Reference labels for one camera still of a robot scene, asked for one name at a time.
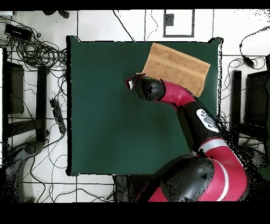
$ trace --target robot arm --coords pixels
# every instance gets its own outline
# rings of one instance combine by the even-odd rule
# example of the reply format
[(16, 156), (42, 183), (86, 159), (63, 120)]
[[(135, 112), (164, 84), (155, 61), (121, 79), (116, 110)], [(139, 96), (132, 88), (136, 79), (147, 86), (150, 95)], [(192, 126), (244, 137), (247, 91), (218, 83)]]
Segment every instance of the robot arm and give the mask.
[(173, 106), (191, 153), (146, 191), (148, 201), (238, 201), (247, 193), (247, 176), (215, 122), (185, 88), (137, 74), (128, 88), (141, 99)]

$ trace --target towel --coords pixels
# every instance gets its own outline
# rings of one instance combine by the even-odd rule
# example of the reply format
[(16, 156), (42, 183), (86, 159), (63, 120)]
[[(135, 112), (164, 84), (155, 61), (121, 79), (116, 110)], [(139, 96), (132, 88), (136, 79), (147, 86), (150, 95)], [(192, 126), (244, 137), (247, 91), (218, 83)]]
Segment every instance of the towel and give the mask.
[(204, 61), (153, 43), (142, 73), (178, 84), (199, 97), (209, 68), (210, 64)]

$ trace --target floor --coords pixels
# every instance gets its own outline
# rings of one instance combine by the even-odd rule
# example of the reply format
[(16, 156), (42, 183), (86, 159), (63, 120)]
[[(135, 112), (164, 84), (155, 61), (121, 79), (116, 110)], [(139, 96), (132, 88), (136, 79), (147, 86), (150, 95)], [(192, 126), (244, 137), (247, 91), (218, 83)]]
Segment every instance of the floor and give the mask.
[[(17, 22), (23, 23), (29, 27), (35, 28), (41, 33), (40, 39), (50, 41), (56, 44), (60, 50), (66, 48), (65, 37), (67, 35), (78, 36), (81, 41), (130, 41), (130, 37), (121, 26), (113, 11), (69, 11), (70, 17), (64, 19), (57, 12), (51, 16), (45, 16), (41, 11), (16, 12), (13, 16)], [(239, 44), (241, 40), (261, 28), (270, 25), (270, 13), (264, 10), (195, 10), (195, 31), (194, 38), (163, 38), (163, 10), (130, 10), (115, 11), (123, 25), (126, 27), (131, 37), (135, 41), (200, 41), (207, 42), (213, 37), (224, 39), (222, 46), (222, 89), (225, 86), (225, 78), (228, 74), (228, 65), (234, 59), (240, 58)], [(168, 13), (174, 13), (175, 18), (181, 16), (181, 10), (167, 10)], [(4, 25), (0, 24), (0, 38), (5, 38), (3, 33)], [(266, 56), (270, 53), (270, 31), (264, 31), (252, 35), (243, 42), (242, 52), (251, 58)], [(12, 53), (13, 60), (16, 59), (16, 53)], [(258, 59), (257, 68), (263, 66), (263, 60)], [(245, 77), (249, 73), (256, 72), (246, 65), (240, 66), (238, 70), (242, 71), (242, 89), (245, 88)], [(54, 72), (55, 76), (60, 76), (61, 72)], [(59, 91), (57, 78), (51, 73), (48, 75), (47, 97), (53, 98)], [(36, 92), (36, 87), (31, 86), (36, 83), (36, 72), (25, 72), (24, 89), (32, 89)], [(221, 98), (230, 94), (229, 90), (224, 90)], [(62, 105), (63, 117), (66, 119), (66, 99), (65, 96), (59, 98)], [(35, 117), (35, 95), (32, 91), (24, 91), (24, 101)], [(230, 97), (221, 101), (221, 111), (226, 116), (229, 115)], [(27, 110), (23, 115), (13, 115), (9, 122), (16, 122), (29, 119)], [(55, 120), (52, 114), (50, 104), (47, 105), (47, 128), (49, 129)], [(50, 131), (50, 142), (58, 140), (61, 136), (58, 127), (52, 126)], [(21, 144), (34, 132), (24, 133), (9, 139), (13, 146)], [(53, 167), (50, 158), (57, 167)], [(65, 173), (67, 154), (67, 136), (57, 144), (53, 144), (44, 149), (35, 160), (33, 175), (45, 183), (46, 190), (41, 196), (40, 202), (52, 202), (49, 195), (50, 186), (53, 184), (53, 199), (55, 202), (91, 202), (96, 199), (95, 195), (107, 197), (113, 190), (113, 179), (109, 175), (79, 175), (67, 176)], [(33, 159), (30, 159), (24, 170), (24, 191), (26, 196), (35, 196), (35, 201), (43, 192), (44, 186), (35, 181), (29, 174)]]

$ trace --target computer monitor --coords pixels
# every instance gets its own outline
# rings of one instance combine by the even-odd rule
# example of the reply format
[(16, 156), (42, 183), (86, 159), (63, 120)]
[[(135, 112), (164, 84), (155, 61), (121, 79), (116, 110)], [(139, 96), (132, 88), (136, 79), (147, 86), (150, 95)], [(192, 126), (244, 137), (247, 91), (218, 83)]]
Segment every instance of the computer monitor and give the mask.
[(270, 71), (252, 73), (246, 79), (246, 100), (244, 122), (266, 126), (268, 120)]

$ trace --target dark green tabletop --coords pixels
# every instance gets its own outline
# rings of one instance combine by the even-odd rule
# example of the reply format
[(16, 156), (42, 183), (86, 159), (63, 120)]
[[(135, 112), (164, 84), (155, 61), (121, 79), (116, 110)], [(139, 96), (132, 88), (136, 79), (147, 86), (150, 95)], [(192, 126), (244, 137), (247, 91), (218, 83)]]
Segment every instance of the dark green tabletop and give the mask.
[[(153, 174), (190, 154), (175, 110), (126, 88), (126, 80), (142, 71), (152, 42), (70, 41), (72, 175)], [(216, 115), (221, 40), (157, 43), (211, 65), (199, 99)]]

